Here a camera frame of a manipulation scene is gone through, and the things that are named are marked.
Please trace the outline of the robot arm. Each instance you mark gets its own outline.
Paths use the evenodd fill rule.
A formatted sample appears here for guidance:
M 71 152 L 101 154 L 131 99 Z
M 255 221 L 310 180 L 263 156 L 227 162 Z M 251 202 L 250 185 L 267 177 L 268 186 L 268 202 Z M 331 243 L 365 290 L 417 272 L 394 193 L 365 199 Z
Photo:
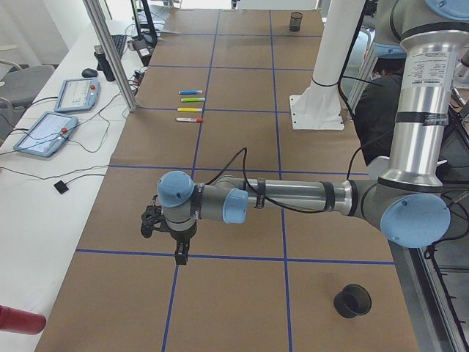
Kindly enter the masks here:
M 390 161 L 376 180 L 289 182 L 219 174 L 196 183 L 172 171 L 158 181 L 153 203 L 141 217 L 141 234 L 170 234 L 175 260 L 184 265 L 198 220 L 241 224 L 249 208 L 271 204 L 360 218 L 407 248 L 440 240 L 450 226 L 451 209 L 441 198 L 436 169 L 457 58 L 468 42 L 468 3 L 392 1 L 381 4 L 378 15 L 376 44 L 401 47 L 407 58 Z

